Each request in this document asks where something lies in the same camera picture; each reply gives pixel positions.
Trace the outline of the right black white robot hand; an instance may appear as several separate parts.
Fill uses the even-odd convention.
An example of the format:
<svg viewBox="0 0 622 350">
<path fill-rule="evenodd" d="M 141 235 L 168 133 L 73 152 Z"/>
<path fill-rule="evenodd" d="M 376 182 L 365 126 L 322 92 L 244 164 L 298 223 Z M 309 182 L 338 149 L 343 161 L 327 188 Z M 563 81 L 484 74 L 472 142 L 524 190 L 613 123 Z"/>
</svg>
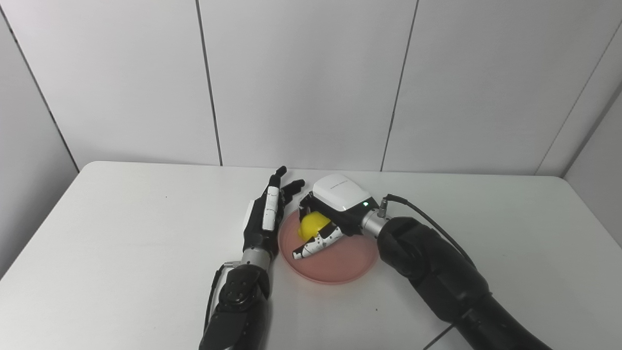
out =
<svg viewBox="0 0 622 350">
<path fill-rule="evenodd" d="M 318 180 L 298 204 L 298 228 L 313 217 L 324 217 L 327 223 L 313 229 L 311 237 L 293 250 L 296 261 L 329 248 L 344 237 L 362 235 L 377 239 L 386 224 L 379 215 L 380 205 L 371 193 L 341 174 Z"/>
</svg>

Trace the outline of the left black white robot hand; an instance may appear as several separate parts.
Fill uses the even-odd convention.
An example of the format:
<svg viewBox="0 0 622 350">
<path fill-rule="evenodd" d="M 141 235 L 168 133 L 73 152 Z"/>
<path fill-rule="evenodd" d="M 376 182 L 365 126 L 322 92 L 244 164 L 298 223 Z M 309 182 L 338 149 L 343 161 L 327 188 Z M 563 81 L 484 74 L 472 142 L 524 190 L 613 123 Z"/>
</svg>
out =
<svg viewBox="0 0 622 350">
<path fill-rule="evenodd" d="M 260 197 L 251 202 L 243 230 L 243 251 L 252 248 L 262 249 L 272 258 L 278 254 L 277 236 L 284 209 L 305 186 L 302 179 L 282 185 L 281 180 L 287 170 L 286 166 L 277 168 Z"/>
</svg>

